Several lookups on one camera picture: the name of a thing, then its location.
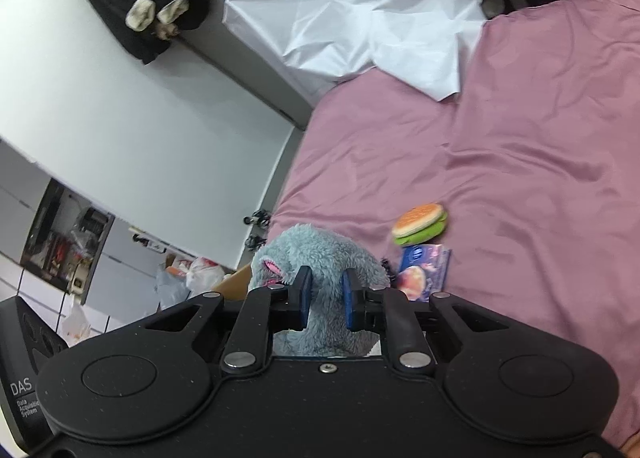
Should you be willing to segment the grey sneaker pair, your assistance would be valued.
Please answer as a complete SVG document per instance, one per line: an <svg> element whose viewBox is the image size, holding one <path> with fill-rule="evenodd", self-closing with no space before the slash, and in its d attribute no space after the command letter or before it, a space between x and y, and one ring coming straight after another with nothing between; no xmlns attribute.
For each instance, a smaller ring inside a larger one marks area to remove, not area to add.
<svg viewBox="0 0 640 458"><path fill-rule="evenodd" d="M271 212L264 208L254 211L243 218L243 223L250 228L244 241L247 251L255 252L267 242L267 232L271 222Z"/></svg>

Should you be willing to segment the plush hamburger toy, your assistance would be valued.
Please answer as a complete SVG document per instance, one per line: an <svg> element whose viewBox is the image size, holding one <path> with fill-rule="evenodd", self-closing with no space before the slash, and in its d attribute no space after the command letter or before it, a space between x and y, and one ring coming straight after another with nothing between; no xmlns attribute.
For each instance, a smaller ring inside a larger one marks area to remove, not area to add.
<svg viewBox="0 0 640 458"><path fill-rule="evenodd" d="M399 246L423 244L439 236L447 226L448 213L441 204L429 203L405 212L393 225L393 240Z"/></svg>

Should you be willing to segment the blue tissue pack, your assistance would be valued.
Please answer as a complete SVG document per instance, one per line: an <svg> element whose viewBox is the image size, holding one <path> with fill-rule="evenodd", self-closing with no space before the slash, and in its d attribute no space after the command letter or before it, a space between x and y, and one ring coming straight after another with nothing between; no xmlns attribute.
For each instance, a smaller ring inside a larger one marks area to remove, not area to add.
<svg viewBox="0 0 640 458"><path fill-rule="evenodd" d="M451 250L441 244L406 247L397 274L396 287L411 302L427 302L432 293L445 288Z"/></svg>

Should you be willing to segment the white plastic bag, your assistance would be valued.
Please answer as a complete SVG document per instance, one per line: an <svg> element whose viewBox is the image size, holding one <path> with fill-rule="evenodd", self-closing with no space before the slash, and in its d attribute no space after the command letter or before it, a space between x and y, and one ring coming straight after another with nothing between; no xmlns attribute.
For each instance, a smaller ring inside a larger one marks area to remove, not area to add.
<svg viewBox="0 0 640 458"><path fill-rule="evenodd" d="M154 290L162 310L201 293L213 291L228 277L220 265L206 258L174 258L157 267Z"/></svg>

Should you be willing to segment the grey door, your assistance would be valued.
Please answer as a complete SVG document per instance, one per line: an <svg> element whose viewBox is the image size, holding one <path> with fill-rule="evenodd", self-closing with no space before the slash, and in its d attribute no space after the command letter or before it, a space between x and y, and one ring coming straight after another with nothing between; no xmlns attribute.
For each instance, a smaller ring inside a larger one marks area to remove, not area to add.
<svg viewBox="0 0 640 458"><path fill-rule="evenodd" d="M244 0L210 0L203 25L183 35L183 42L259 100L304 130L314 107L311 97L266 50L241 13Z"/></svg>

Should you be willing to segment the cardboard box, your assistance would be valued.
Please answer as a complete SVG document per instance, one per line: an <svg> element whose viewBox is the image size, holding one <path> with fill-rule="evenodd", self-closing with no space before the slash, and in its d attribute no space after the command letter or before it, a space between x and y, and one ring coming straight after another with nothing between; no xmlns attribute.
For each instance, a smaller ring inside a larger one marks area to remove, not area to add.
<svg viewBox="0 0 640 458"><path fill-rule="evenodd" d="M249 264L227 276L214 290L229 301L242 301L248 293L248 285L252 279L252 268Z"/></svg>

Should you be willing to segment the pink bed sheet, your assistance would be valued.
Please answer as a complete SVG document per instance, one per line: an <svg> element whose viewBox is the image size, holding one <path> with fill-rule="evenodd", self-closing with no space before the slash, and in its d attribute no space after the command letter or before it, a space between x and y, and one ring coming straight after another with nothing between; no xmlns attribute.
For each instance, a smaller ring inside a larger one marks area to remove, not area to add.
<svg viewBox="0 0 640 458"><path fill-rule="evenodd" d="M381 70L314 110L270 235L309 223L397 262L406 211L448 213L446 287L588 346L620 380L606 438L639 430L639 0L487 22L460 96Z"/></svg>

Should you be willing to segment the grey fluffy plush toy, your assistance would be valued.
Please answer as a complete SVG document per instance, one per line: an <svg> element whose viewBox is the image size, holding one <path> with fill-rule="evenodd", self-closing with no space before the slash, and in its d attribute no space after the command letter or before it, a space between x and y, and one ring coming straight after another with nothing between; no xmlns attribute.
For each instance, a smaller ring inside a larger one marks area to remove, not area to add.
<svg viewBox="0 0 640 458"><path fill-rule="evenodd" d="M383 265L366 249L340 234L310 224L297 224L256 252L247 289L291 285L301 267L312 274L310 311L302 331L283 330L273 336L279 356L366 356L378 343L370 331L353 333L345 322L342 275L352 269L360 283L374 290L390 285Z"/></svg>

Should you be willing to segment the white crumpled sheet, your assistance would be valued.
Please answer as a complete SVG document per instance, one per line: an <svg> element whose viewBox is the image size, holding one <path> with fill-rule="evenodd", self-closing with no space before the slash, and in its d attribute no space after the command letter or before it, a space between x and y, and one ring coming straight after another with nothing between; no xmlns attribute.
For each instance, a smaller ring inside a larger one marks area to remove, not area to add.
<svg viewBox="0 0 640 458"><path fill-rule="evenodd" d="M435 101L462 89L482 0L244 0L257 39L311 97L371 68Z"/></svg>

